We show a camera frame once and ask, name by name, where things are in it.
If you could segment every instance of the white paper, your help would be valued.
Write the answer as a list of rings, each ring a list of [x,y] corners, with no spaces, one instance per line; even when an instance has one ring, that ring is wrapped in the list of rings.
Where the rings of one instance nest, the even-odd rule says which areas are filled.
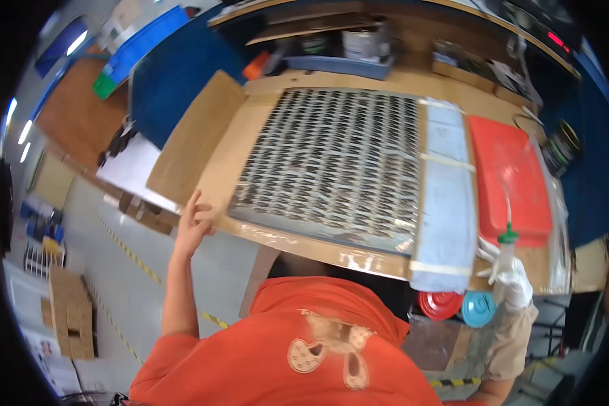
[[[424,292],[462,293],[469,285],[477,248],[463,116],[451,103],[429,101],[420,238],[409,265],[410,286]]]
[[[115,158],[106,160],[104,166],[97,170],[97,177],[158,207],[177,212],[175,202],[146,188],[146,180],[159,156],[160,150],[144,136],[137,134],[129,140],[124,151]]]

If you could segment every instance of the red digital display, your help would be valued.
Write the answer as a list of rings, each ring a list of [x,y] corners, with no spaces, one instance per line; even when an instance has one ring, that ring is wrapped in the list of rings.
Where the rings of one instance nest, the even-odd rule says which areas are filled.
[[[557,43],[557,45],[559,45],[560,47],[564,46],[564,41],[560,40],[557,35],[553,34],[552,32],[548,31],[548,37],[550,39],[552,39],[553,41],[555,41]]]
[[[569,47],[567,47],[567,46],[564,44],[564,41],[560,40],[560,39],[557,37],[557,35],[553,34],[553,33],[552,33],[552,32],[550,32],[550,31],[548,31],[548,37],[549,37],[550,39],[552,39],[553,41],[555,41],[555,44],[557,44],[557,45],[559,45],[560,47],[564,48],[564,51],[566,51],[566,52],[568,52],[568,53],[570,53],[570,52],[571,52],[571,50],[569,49]]]

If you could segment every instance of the red tray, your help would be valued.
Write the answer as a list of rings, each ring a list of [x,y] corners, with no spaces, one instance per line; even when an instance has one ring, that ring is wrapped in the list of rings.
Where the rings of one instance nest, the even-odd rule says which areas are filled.
[[[505,232],[506,186],[518,246],[543,247],[552,230],[544,177],[528,135],[487,118],[468,118],[478,179],[480,235],[493,244]]]

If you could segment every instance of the green bin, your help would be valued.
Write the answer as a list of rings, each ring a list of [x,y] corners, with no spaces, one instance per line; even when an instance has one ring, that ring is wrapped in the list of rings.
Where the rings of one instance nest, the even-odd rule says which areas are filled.
[[[106,75],[104,72],[99,73],[97,80],[93,83],[93,91],[99,96],[100,99],[104,100],[108,96],[115,91],[117,87],[117,83],[110,78],[110,76]]]

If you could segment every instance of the blue crate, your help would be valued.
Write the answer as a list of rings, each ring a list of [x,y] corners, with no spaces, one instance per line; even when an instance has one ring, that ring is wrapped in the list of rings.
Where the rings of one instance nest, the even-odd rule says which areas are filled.
[[[104,74],[115,83],[120,83],[129,76],[133,65],[188,21],[187,14],[180,6],[165,12],[142,27],[119,47],[104,67]]]
[[[354,61],[339,57],[320,57],[317,55],[307,55],[302,57],[284,57],[291,69],[302,69],[312,71],[346,73],[384,80],[395,62],[395,55],[390,55],[383,64],[378,62]]]

